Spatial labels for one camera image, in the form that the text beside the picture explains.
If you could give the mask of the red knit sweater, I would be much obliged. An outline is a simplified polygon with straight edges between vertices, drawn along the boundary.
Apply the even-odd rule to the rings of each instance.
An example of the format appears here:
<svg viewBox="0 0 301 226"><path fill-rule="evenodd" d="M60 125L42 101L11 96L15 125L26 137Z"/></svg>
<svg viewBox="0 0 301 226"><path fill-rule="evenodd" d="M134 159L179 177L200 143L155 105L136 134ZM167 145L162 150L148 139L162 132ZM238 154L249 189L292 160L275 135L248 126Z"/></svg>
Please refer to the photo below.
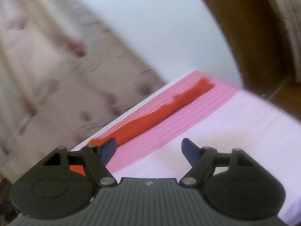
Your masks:
<svg viewBox="0 0 301 226"><path fill-rule="evenodd" d="M99 146L109 138L116 139L117 153L108 163L109 171L116 173L164 146L159 137L163 132L151 134L151 129L156 125L166 127L167 118L214 87L215 84L206 77L196 82L188 82L184 78L109 128L104 134L92 138L88 144Z"/></svg>

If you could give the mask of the pink white checkered bedsheet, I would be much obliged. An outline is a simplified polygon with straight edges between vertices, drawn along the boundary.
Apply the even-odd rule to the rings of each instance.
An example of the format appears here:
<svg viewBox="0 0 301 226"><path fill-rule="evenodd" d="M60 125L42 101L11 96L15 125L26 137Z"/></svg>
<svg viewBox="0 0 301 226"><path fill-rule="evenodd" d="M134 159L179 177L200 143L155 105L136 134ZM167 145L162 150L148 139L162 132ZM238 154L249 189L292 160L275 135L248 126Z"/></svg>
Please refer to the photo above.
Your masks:
<svg viewBox="0 0 301 226"><path fill-rule="evenodd" d="M285 187L279 216L300 223L300 121L256 95L221 81L174 115L117 149L108 170L120 180L180 179L190 169L181 143L221 153L240 148Z"/></svg>

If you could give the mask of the beige leaf print curtain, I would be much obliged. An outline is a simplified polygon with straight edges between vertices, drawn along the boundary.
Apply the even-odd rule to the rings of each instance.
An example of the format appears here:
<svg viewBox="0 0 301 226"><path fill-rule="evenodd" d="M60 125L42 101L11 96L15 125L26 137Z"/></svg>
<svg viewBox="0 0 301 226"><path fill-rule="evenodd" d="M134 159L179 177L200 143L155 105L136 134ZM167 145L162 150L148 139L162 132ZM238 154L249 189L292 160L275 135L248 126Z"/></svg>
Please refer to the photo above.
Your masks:
<svg viewBox="0 0 301 226"><path fill-rule="evenodd" d="M14 183L164 84L80 0L1 0L1 175Z"/></svg>

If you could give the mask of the brown wooden door frame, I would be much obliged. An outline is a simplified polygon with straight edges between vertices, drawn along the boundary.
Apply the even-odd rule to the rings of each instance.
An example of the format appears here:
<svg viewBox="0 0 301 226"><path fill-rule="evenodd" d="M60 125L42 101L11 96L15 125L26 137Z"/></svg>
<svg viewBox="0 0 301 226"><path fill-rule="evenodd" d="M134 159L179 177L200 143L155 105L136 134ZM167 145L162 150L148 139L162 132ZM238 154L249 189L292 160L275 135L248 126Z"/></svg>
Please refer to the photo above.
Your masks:
<svg viewBox="0 0 301 226"><path fill-rule="evenodd" d="M268 0L204 0L226 37L245 89L300 119L300 84Z"/></svg>

